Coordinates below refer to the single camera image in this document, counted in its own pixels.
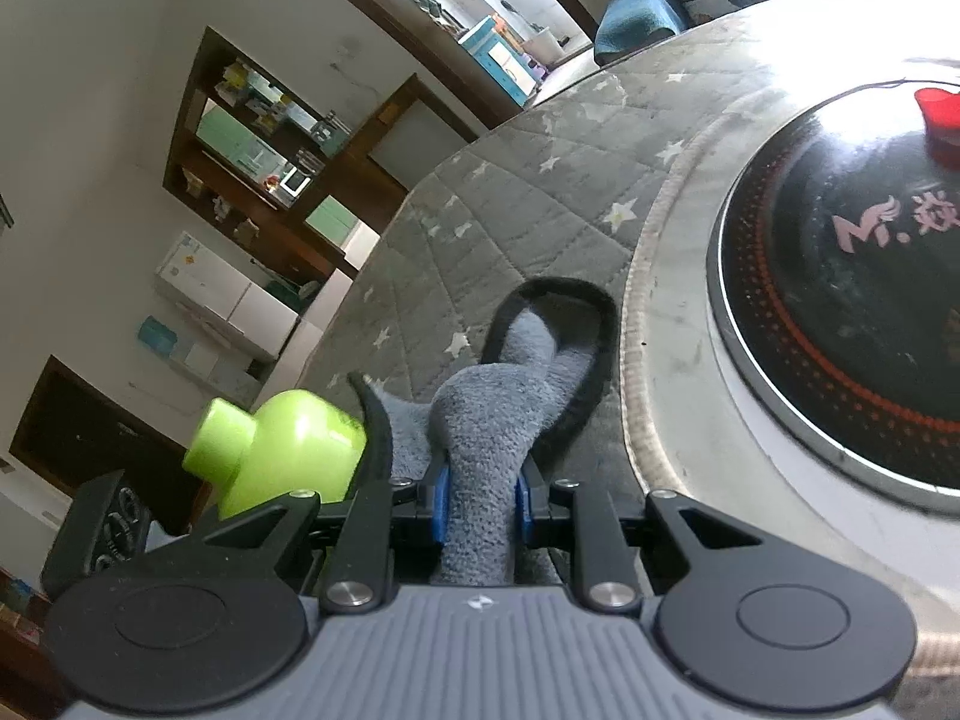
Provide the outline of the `white refrigerator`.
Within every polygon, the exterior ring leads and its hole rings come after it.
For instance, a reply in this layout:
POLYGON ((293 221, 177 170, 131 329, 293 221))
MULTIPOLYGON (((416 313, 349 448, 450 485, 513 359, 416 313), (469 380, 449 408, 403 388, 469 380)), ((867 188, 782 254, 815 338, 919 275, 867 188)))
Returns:
POLYGON ((217 338, 263 362, 278 359, 298 314, 189 232, 156 270, 161 293, 217 338))

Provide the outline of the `black round induction cooktop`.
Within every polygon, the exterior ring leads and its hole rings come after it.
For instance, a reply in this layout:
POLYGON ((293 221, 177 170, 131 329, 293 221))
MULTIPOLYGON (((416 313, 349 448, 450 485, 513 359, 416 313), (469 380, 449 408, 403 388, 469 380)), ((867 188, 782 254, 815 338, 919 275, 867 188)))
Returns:
POLYGON ((921 511, 958 509, 958 166, 934 161, 921 88, 799 112, 727 192, 706 266, 740 377, 805 449, 921 511))

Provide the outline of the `red ribbon strips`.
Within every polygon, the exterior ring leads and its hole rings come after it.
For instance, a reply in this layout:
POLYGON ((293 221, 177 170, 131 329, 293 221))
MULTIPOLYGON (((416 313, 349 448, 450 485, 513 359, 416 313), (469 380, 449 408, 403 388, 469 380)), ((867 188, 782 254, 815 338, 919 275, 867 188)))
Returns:
POLYGON ((921 88, 914 100, 923 115, 931 158, 944 166, 960 161, 960 94, 942 88, 921 88))

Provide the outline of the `blue sofa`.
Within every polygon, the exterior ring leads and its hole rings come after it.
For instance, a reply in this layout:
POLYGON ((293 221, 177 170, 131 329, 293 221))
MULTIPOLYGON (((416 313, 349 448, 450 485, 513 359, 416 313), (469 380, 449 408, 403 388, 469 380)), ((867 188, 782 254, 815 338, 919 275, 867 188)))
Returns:
POLYGON ((594 62, 605 67, 688 28, 677 0, 610 0, 594 37, 594 62))

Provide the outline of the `grey microfibre cloth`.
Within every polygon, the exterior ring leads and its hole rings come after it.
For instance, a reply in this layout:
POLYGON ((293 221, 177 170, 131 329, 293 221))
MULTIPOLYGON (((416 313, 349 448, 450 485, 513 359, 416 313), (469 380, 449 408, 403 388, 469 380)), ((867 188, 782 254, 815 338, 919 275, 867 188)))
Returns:
POLYGON ((612 380, 619 309, 595 284, 534 278, 494 312, 477 364, 452 374, 427 403, 348 376, 363 410, 368 452, 358 470, 420 479, 451 465, 448 536, 433 585, 498 587, 560 580, 551 555, 517 543, 521 466, 546 475, 583 432, 612 380))

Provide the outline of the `white waste bin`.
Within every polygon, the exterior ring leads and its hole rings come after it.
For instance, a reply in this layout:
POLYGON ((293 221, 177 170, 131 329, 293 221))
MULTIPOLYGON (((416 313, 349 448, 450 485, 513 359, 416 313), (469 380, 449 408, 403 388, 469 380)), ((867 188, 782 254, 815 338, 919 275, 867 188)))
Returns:
POLYGON ((555 68, 566 60, 565 48, 550 29, 540 29, 524 43, 524 52, 540 65, 555 68))

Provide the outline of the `green plastic bottle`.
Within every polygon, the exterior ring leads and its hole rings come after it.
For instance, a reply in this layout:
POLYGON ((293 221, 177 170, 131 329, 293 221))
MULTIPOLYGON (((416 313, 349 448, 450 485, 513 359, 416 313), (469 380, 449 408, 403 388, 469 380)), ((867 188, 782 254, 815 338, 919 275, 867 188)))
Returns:
POLYGON ((252 413, 213 400, 182 468, 212 486, 218 517, 229 518, 296 491, 340 502, 364 447, 358 419, 311 392, 286 390, 252 413))

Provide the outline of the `grey quilted star tablecloth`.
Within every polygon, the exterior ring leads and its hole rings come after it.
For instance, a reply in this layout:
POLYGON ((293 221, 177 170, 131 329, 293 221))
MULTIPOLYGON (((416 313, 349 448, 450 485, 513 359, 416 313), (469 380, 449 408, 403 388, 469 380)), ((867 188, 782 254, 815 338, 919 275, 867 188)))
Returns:
POLYGON ((958 712, 958 0, 775 0, 409 195, 304 385, 368 450, 251 718, 958 712))

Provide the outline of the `dark wooden shelf cabinet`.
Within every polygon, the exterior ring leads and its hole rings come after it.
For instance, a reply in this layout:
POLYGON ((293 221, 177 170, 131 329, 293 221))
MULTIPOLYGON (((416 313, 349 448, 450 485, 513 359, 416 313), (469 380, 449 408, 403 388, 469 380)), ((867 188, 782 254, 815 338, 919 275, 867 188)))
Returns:
POLYGON ((347 239, 317 221, 338 203, 348 232, 379 234, 407 187, 374 159, 423 106, 459 138, 477 132, 418 76, 405 80, 356 130, 319 114, 212 28, 190 67, 163 174, 163 187, 202 221, 293 283, 359 270, 347 239))

